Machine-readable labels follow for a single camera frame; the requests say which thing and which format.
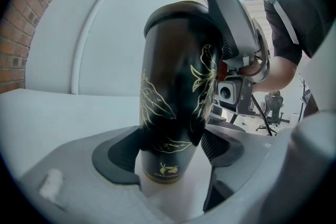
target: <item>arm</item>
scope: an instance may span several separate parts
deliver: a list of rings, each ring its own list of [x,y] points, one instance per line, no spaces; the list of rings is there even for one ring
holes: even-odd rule
[[[264,1],[266,18],[272,29],[274,57],[270,60],[270,72],[267,78],[254,85],[253,92],[270,92],[281,90],[293,79],[297,65],[302,57],[299,45],[292,42],[287,29],[274,7]],[[256,61],[252,67],[243,68],[241,74],[249,75],[259,68]]]
[[[258,70],[259,63],[253,66]],[[275,56],[270,60],[270,70],[267,78],[253,87],[255,92],[272,92],[278,91],[286,87],[293,79],[297,66],[291,61]]]

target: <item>gold logo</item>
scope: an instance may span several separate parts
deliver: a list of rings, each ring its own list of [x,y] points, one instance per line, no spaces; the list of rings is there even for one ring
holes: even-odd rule
[[[161,164],[161,169],[160,169],[160,173],[162,174],[162,175],[164,175],[164,173],[166,172],[166,171],[168,171],[168,173],[173,173],[173,174],[176,174],[177,173],[177,168],[178,168],[178,166],[174,166],[174,167],[167,167],[165,164],[164,165],[162,165],[162,163],[160,163]]]
[[[150,118],[151,114],[164,117],[168,120],[176,119],[171,107],[156,91],[155,86],[148,81],[148,77],[146,77],[144,72],[141,79],[140,108],[141,121],[149,129],[151,129],[150,125],[153,125]]]
[[[205,45],[202,49],[201,62],[209,71],[207,74],[198,72],[192,65],[190,65],[191,73],[196,77],[193,84],[192,91],[195,92],[198,87],[201,87],[201,93],[198,96],[197,107],[190,117],[190,130],[194,132],[202,120],[207,118],[210,114],[214,86],[217,77],[217,65],[210,53],[211,45]]]

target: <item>black tumbler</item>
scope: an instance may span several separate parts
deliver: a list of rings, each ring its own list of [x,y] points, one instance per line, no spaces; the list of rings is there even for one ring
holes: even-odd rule
[[[147,21],[140,92],[142,167],[157,183],[185,173],[203,135],[223,39],[198,2],[156,10]]]

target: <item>floor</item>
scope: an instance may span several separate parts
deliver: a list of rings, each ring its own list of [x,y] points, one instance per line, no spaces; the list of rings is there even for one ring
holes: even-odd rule
[[[232,113],[226,112],[224,111],[222,114],[223,117],[227,118],[227,121],[229,122],[233,116]],[[264,123],[264,121],[259,118],[259,117],[246,117],[246,116],[238,116],[236,121],[235,121],[235,125],[243,128],[246,132],[248,133],[253,133],[253,134],[260,134],[260,135],[267,135],[268,132],[267,130],[258,130],[256,131],[256,129],[262,125]],[[278,124],[278,127],[276,127],[275,125],[271,125],[270,126],[274,131],[279,132],[282,129],[286,129],[286,128],[293,128],[294,126],[290,125],[289,123],[286,122],[281,122],[280,124]]]

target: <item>cable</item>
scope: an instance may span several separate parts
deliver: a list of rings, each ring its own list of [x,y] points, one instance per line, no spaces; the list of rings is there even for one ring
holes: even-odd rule
[[[232,119],[231,119],[230,123],[231,123],[231,124],[234,124],[235,121],[236,121],[236,118],[237,118],[237,117],[238,117],[238,115],[237,115],[237,114],[234,114],[234,115],[232,116]]]
[[[265,127],[266,127],[266,130],[267,130],[267,132],[268,132],[268,135],[269,135],[269,136],[273,136],[273,135],[272,135],[272,131],[271,131],[271,129],[269,128],[269,125],[268,125],[267,119],[266,119],[266,117],[265,117],[265,114],[264,114],[263,111],[261,110],[261,107],[259,106],[259,104],[258,104],[258,102],[257,102],[257,100],[256,100],[256,98],[254,97],[253,94],[252,94],[252,96],[251,96],[251,99],[252,99],[254,105],[257,107],[257,109],[258,109],[258,111],[259,111],[259,113],[260,113],[260,116],[261,116],[262,119],[264,120]]]
[[[302,104],[301,104],[301,110],[300,110],[300,116],[299,116],[299,121],[301,120],[302,116],[302,110],[303,110],[303,103],[304,103],[304,98],[305,98],[305,91],[306,91],[306,82],[305,80],[300,79],[302,84],[303,84],[303,95],[302,95]]]

